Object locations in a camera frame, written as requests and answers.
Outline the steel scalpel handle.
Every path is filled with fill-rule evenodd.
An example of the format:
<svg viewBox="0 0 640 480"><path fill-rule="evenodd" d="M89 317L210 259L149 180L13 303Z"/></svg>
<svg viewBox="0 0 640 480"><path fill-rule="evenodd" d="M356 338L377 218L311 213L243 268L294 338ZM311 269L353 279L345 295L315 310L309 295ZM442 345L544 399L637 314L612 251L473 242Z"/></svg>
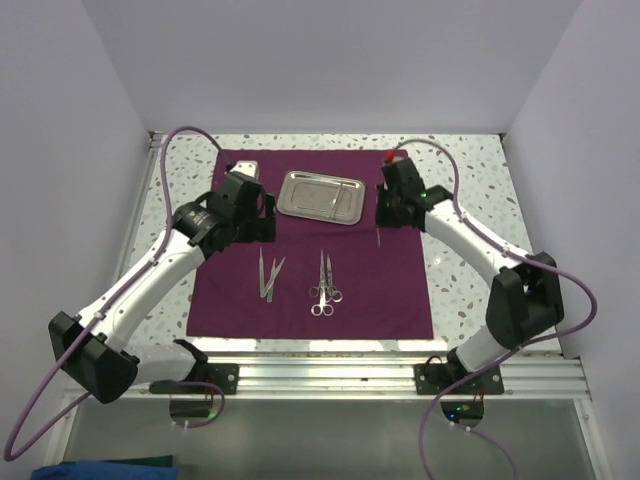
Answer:
<svg viewBox="0 0 640 480"><path fill-rule="evenodd" d="M273 290L275 285L275 281L282 269L285 258L283 258L279 263L273 262L270 277L267 281L264 281L264 265L260 263L260 275L261 275L261 285L260 285L260 296L265 298L268 294Z"/></svg>
<svg viewBox="0 0 640 480"><path fill-rule="evenodd" d="M267 282L267 291L266 291L266 301L267 303L272 303L273 301L273 292L274 292L274 284L278 275L277 265L275 259L272 262L270 278Z"/></svg>
<svg viewBox="0 0 640 480"><path fill-rule="evenodd" d="M262 247L259 249L259 294L260 298L265 298L267 294L266 290L266 282L265 282L265 272L264 272L264 258L263 258L263 250Z"/></svg>

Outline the steel scissors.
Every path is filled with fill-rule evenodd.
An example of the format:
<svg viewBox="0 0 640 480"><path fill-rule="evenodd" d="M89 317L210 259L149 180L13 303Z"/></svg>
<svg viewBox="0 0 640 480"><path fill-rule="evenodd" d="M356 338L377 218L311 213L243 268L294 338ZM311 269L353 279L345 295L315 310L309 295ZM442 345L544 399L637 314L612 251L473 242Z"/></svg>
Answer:
<svg viewBox="0 0 640 480"><path fill-rule="evenodd" d="M316 303L313 304L310 309L313 316L329 317L334 313L334 307L329 302L326 277L324 273L320 274L318 285L309 289L309 295L316 299Z"/></svg>
<svg viewBox="0 0 640 480"><path fill-rule="evenodd" d="M330 301L339 303L343 300L342 292L336 287L334 283L332 261L330 256L326 257L326 293Z"/></svg>

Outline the broad steel tweezers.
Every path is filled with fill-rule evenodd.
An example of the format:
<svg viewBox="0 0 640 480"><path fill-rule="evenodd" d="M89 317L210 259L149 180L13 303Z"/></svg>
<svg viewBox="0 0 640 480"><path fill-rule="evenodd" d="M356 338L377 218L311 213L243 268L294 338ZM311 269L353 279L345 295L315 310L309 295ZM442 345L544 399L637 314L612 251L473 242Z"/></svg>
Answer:
<svg viewBox="0 0 640 480"><path fill-rule="evenodd" d="M341 197L342 194L342 190L343 190L343 183L340 183L338 186L338 189L336 191L336 195L332 201L332 205L331 205L331 210L329 211L329 216L328 218L332 219L335 216L336 210L338 208L338 203L339 203L339 199Z"/></svg>

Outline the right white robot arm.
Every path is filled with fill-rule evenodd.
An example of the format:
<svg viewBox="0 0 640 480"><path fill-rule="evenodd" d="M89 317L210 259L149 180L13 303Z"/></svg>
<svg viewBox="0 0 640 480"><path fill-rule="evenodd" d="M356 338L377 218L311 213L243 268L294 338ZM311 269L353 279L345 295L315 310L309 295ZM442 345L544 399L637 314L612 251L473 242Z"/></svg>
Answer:
<svg viewBox="0 0 640 480"><path fill-rule="evenodd" d="M468 392L481 380L481 369L502 355L555 327L564 319L556 262L542 252L531 255L480 225L454 204L441 185L427 188L414 162L393 154L381 168L377 186L376 225L413 227L451 247L489 286L485 324L447 353L446 362L425 368L425 376L442 390Z"/></svg>

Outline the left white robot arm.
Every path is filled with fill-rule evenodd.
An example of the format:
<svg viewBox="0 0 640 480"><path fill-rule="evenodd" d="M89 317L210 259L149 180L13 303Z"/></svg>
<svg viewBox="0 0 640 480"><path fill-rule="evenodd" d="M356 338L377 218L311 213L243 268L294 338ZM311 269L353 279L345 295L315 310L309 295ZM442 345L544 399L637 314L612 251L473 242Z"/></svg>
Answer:
<svg viewBox="0 0 640 480"><path fill-rule="evenodd" d="M264 191L254 161L240 161L221 185L188 202L150 250L105 294L48 325L61 369L103 404L140 383L175 382L185 392L208 379L205 356L183 340L147 349L130 340L149 312L187 274L233 243L275 239L275 198Z"/></svg>

